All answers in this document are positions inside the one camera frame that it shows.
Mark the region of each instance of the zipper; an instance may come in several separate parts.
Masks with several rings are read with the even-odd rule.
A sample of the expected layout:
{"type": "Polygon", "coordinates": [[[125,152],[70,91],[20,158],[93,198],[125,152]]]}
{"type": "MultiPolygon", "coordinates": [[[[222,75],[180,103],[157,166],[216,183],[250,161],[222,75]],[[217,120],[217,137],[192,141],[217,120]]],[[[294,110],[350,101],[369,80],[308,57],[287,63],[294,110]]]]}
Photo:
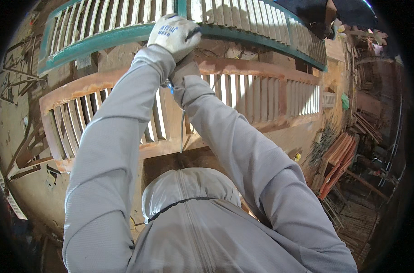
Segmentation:
{"type": "MultiPolygon", "coordinates": [[[[184,199],[188,198],[187,192],[186,192],[186,187],[183,183],[183,178],[182,178],[182,172],[181,170],[177,170],[178,172],[178,183],[180,185],[180,189],[182,191],[182,195],[184,199]]],[[[196,252],[198,254],[199,260],[201,262],[201,267],[203,269],[203,272],[213,272],[213,269],[211,268],[211,261],[209,258],[209,255],[205,253],[205,251],[207,251],[207,248],[202,240],[202,238],[197,234],[196,232],[196,228],[194,225],[194,221],[193,221],[193,217],[192,217],[192,210],[190,209],[189,205],[187,202],[184,203],[184,206],[186,208],[186,212],[187,212],[187,218],[189,220],[189,233],[192,235],[192,239],[193,239],[193,244],[195,245],[195,249],[196,252]]]]}

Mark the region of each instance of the stack of wooden planks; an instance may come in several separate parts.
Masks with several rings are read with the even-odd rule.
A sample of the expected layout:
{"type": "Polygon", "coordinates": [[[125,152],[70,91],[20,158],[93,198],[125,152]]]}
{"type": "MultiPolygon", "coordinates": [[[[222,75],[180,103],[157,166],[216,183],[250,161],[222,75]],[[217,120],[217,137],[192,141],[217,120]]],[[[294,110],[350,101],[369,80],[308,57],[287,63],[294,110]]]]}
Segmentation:
{"type": "Polygon", "coordinates": [[[341,175],[351,164],[356,140],[347,133],[341,134],[322,156],[321,165],[312,183],[312,190],[319,190],[319,199],[324,199],[341,175]]]}
{"type": "Polygon", "coordinates": [[[382,142],[383,139],[381,138],[380,132],[377,131],[365,118],[363,118],[360,113],[354,113],[353,117],[356,118],[356,123],[353,126],[357,129],[357,131],[360,131],[363,134],[369,134],[378,144],[382,142]]]}

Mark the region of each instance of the sleeve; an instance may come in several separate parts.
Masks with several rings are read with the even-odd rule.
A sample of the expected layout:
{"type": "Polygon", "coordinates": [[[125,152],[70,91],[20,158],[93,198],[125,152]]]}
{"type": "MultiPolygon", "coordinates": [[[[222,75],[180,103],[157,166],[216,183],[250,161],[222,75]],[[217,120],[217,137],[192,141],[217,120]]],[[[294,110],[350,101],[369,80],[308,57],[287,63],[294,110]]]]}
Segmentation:
{"type": "Polygon", "coordinates": [[[139,51],[85,129],[64,204],[69,272],[126,271],[138,146],[155,92],[174,68],[171,54],[159,46],[139,51]]]}
{"type": "Polygon", "coordinates": [[[224,105],[199,76],[184,77],[174,98],[230,175],[253,213],[266,226],[300,247],[302,262],[313,272],[318,262],[338,264],[328,271],[357,271],[353,257],[307,187],[299,165],[224,105]]]}

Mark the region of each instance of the worker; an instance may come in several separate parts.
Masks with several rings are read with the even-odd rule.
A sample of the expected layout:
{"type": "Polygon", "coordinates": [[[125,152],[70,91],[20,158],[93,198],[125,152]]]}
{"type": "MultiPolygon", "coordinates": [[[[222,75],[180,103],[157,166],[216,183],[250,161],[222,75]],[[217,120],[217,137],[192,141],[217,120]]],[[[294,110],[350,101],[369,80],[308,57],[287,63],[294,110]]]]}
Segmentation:
{"type": "Polygon", "coordinates": [[[192,21],[160,18],[85,129],[65,200],[68,271],[357,272],[298,164],[200,78],[187,57],[200,37],[192,21]],[[206,168],[163,173],[143,193],[149,220],[134,243],[138,147],[167,78],[231,179],[206,168]],[[234,185],[259,221],[240,208],[234,185]]]}

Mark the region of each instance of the hand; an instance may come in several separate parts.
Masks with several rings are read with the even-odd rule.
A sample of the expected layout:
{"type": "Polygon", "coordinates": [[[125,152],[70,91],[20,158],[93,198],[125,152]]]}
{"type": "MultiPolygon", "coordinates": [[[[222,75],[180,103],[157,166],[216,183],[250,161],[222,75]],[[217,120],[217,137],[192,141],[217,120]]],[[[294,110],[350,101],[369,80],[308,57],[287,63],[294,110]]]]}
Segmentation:
{"type": "Polygon", "coordinates": [[[175,63],[186,57],[201,41],[201,28],[177,14],[161,17],[149,35],[148,46],[158,45],[169,51],[175,63]]]}

